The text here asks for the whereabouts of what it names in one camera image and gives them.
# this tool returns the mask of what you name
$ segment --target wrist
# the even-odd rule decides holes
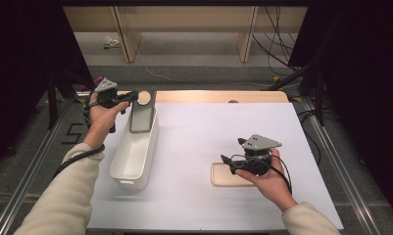
[[[108,129],[92,125],[83,139],[83,143],[89,145],[92,149],[99,149],[104,144],[104,140],[108,133]]]
[[[291,195],[290,197],[277,199],[274,203],[278,206],[281,212],[285,212],[298,204]]]

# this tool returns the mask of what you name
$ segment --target aluminum rail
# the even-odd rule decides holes
[[[303,98],[303,100],[303,106],[307,111],[314,109],[314,106],[309,98]],[[346,169],[346,166],[343,164],[324,126],[321,126],[319,124],[319,121],[315,117],[312,117],[311,120],[312,125],[315,128],[316,133],[318,134],[319,140],[325,151],[327,152],[327,156],[329,157],[330,162],[333,165],[334,171],[336,172],[337,177],[339,178],[340,183],[345,190],[346,196],[348,197],[351,206],[353,207],[365,233],[370,235],[381,234],[378,226],[374,221],[373,215],[370,212],[369,207],[365,203],[364,198],[360,194],[358,188],[355,186],[351,175]]]
[[[43,138],[39,148],[37,149],[34,158],[31,160],[30,165],[25,171],[25,175],[20,181],[19,186],[11,196],[7,206],[0,213],[0,235],[7,234],[14,218],[16,217],[17,212],[22,205],[25,194],[30,188],[37,172],[42,166],[44,158],[46,157],[51,145],[53,144],[53,140],[56,137],[56,133],[58,132],[60,123],[62,122],[65,113],[67,112],[72,103],[72,99],[68,99],[63,102],[59,118],[57,119],[55,125],[46,132],[46,135]]]

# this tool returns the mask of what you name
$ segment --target white sleeve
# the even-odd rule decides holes
[[[285,211],[282,221],[292,235],[340,234],[330,220],[308,203],[298,204]]]
[[[90,151],[75,145],[64,157]],[[15,234],[85,234],[92,207],[90,199],[103,154],[86,157],[66,167],[43,192]]]

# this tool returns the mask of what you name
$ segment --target person's left hand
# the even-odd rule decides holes
[[[96,100],[97,98],[98,95],[93,93],[90,100]],[[117,114],[125,110],[128,105],[128,102],[121,102],[111,109],[106,109],[100,105],[91,107],[89,111],[91,126],[83,143],[88,144],[92,149],[100,148],[114,125]]]

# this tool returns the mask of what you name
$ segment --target floor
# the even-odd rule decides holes
[[[144,33],[138,47],[139,53],[130,64],[124,61],[123,53],[117,45],[111,49],[104,49],[108,46],[105,44],[107,36],[119,40],[116,33],[110,32],[76,34],[92,75],[105,75],[118,82],[120,89],[157,87],[164,90],[259,90],[273,85],[275,79],[284,78],[286,74],[292,72],[277,60],[271,59],[255,41],[251,45],[249,61],[241,63],[232,33]],[[270,48],[270,41],[263,34],[256,34],[256,38],[265,48]],[[295,34],[282,35],[288,47],[293,46],[295,38]],[[280,46],[273,44],[271,52],[280,60],[286,60]],[[138,81],[128,80],[132,74],[135,78],[139,77]],[[300,79],[282,89],[288,97],[292,98],[291,103],[297,113],[309,108],[308,101],[312,101],[313,104],[313,97],[298,97],[296,88],[299,82]],[[330,106],[329,98],[325,99],[325,105]],[[41,159],[40,166],[32,171],[29,187],[19,204],[19,209],[13,214],[13,222],[9,224],[9,234],[19,226],[50,183],[51,175],[55,166],[60,164],[63,153],[76,142],[76,138],[81,139],[85,132],[81,124],[81,114],[78,112],[81,104],[74,101],[68,105],[68,101],[62,100],[59,106],[66,112],[61,113],[61,117],[64,118],[56,133],[50,133],[46,129],[47,99],[42,99],[37,110],[33,112],[30,123],[26,125],[26,130],[14,144],[16,153],[5,156],[0,162],[1,214],[8,202],[13,199],[12,195],[19,187],[22,178],[26,177],[25,172],[30,168],[31,160],[39,155],[39,146],[42,147],[40,150],[47,152],[47,158]],[[321,129],[314,124],[313,117],[305,120],[304,129],[311,137],[309,143],[316,159],[318,160],[320,156],[321,175],[344,224],[345,229],[341,234],[393,234],[393,210],[371,178],[365,163],[359,162],[359,153],[356,152],[341,121],[337,119],[336,113],[325,112],[324,123],[322,130],[328,133],[331,147],[336,150],[337,157],[335,157],[346,169],[347,178],[352,181],[354,186],[352,191],[355,195],[351,196],[348,193],[350,190],[345,188],[345,180],[334,166],[336,162],[322,142],[324,136],[319,134]],[[68,135],[68,130],[80,134]],[[43,142],[44,136],[47,135],[51,135],[54,139],[50,145]],[[356,198],[362,199],[368,209],[373,219],[374,231],[368,232],[368,226],[357,214],[359,208],[356,208],[353,202]],[[113,234],[113,232],[87,231],[87,234]],[[272,234],[287,233],[282,231]]]

